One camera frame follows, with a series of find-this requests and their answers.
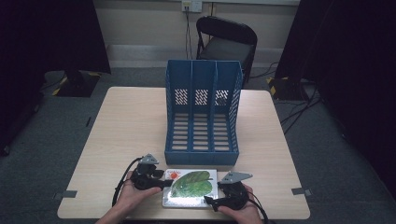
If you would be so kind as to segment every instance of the chair backrest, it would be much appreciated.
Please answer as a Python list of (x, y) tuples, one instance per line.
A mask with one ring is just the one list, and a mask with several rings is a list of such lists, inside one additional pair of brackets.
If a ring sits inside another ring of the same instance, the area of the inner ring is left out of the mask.
[(201, 33), (203, 33), (243, 44), (257, 45), (256, 33), (244, 23), (205, 16), (196, 22), (196, 27), (200, 39), (202, 39)]

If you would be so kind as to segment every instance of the wall socket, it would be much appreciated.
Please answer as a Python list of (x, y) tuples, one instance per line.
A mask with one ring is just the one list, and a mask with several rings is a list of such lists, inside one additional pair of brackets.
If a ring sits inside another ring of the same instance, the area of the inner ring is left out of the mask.
[(202, 1), (181, 1), (181, 11), (202, 12)]

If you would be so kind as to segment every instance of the green vegetable picture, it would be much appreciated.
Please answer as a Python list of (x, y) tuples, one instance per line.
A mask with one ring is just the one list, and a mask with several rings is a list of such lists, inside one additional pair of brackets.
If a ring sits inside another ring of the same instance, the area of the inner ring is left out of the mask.
[(202, 197), (212, 191), (208, 171), (194, 171), (183, 175), (172, 186), (172, 198)]

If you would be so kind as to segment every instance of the wooden table top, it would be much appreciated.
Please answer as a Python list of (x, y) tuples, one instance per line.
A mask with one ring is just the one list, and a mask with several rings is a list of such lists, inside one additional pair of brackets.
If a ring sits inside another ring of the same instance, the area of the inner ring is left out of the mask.
[[(132, 160), (151, 153), (157, 169), (218, 169), (218, 179), (230, 170), (253, 174), (251, 186), (270, 219), (306, 219), (310, 211), (301, 187), (271, 95), (242, 90), (236, 133), (239, 157), (230, 166), (166, 165), (167, 130), (165, 88), (110, 88), (79, 158), (63, 198), (60, 218), (100, 218), (111, 207), (114, 188)], [(163, 208), (156, 194), (133, 211), (129, 219), (229, 219), (212, 209)]]

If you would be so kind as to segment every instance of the file organizer compartment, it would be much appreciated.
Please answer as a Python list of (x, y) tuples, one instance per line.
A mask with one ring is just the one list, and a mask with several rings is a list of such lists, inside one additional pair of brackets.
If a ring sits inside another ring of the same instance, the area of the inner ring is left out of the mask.
[(166, 69), (167, 164), (235, 165), (239, 62), (170, 60)]

